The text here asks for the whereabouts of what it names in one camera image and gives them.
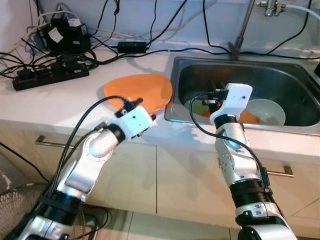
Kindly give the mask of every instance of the sink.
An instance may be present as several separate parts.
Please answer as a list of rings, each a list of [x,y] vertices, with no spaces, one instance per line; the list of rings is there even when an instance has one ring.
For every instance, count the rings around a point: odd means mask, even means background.
[[[272,100],[286,116],[284,126],[244,123],[245,128],[320,135],[320,87],[300,65],[176,57],[171,83],[173,96],[164,115],[169,121],[192,123],[186,101],[213,86],[224,89],[228,83],[241,83],[252,86],[250,100]],[[210,123],[208,117],[195,117]]]

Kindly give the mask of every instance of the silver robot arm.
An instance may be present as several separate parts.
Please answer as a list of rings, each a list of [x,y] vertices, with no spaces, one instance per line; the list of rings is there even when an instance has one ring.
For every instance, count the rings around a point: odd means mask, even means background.
[[[42,207],[17,239],[69,239],[72,225],[80,212],[80,203],[86,202],[113,149],[135,136],[139,137],[156,118],[155,115],[150,116],[143,106],[137,106],[140,102],[142,99],[128,102],[131,104],[116,113],[118,118],[113,123],[82,141],[76,160],[62,169],[53,196],[40,198]]]
[[[230,83],[223,91],[227,96],[221,108],[211,114],[210,122],[215,124],[218,135],[248,145],[244,128],[237,120],[247,106],[252,87]],[[241,145],[221,138],[216,139],[215,149],[236,207],[235,220],[242,228],[238,240],[296,240],[272,198],[271,189],[264,185],[263,174],[267,173],[261,172],[252,154]]]

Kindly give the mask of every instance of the black power strip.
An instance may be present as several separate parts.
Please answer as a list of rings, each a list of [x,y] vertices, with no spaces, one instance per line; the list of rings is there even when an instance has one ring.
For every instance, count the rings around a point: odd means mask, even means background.
[[[89,76],[89,70],[85,63],[78,64],[74,69],[54,64],[36,71],[26,69],[17,72],[18,76],[12,80],[13,88],[20,91]]]

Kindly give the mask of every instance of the white countertop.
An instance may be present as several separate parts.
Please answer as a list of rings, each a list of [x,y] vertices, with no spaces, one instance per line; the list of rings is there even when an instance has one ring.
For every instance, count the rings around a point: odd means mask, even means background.
[[[112,56],[99,50],[98,59]],[[99,66],[90,76],[16,92],[10,79],[0,78],[0,122],[10,127],[39,132],[69,134],[82,114],[103,98],[104,85],[113,79],[142,73],[159,73],[170,78],[175,56],[210,57],[199,53],[158,53],[140,58],[125,58]],[[226,56],[215,58],[226,59]],[[317,61],[288,60],[276,57],[241,56],[241,60],[296,63],[303,67],[320,84],[313,73]],[[115,108],[101,104],[87,117],[81,132],[113,117]],[[164,109],[156,113],[154,126],[133,142],[194,148],[214,152],[215,138],[205,135],[193,124],[164,119]],[[214,126],[204,128],[215,132]],[[288,162],[320,163],[320,137],[313,135],[246,129],[250,147],[261,158]]]

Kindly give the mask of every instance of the cabinet handle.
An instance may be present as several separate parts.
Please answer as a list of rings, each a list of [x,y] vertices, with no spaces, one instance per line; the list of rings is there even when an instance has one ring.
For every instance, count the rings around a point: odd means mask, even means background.
[[[57,147],[57,148],[64,148],[64,147],[66,147],[66,145],[65,145],[65,144],[62,144],[62,143],[44,141],[45,138],[46,138],[45,136],[40,135],[40,136],[34,141],[34,144],[36,144],[36,145],[42,145],[42,146]],[[74,147],[75,147],[74,145],[70,145],[70,146],[69,146],[70,149],[73,149]]]
[[[282,176],[282,177],[288,177],[288,178],[294,178],[295,175],[292,172],[292,169],[290,166],[283,166],[284,172],[280,171],[267,171],[269,175],[275,175],[275,176]]]

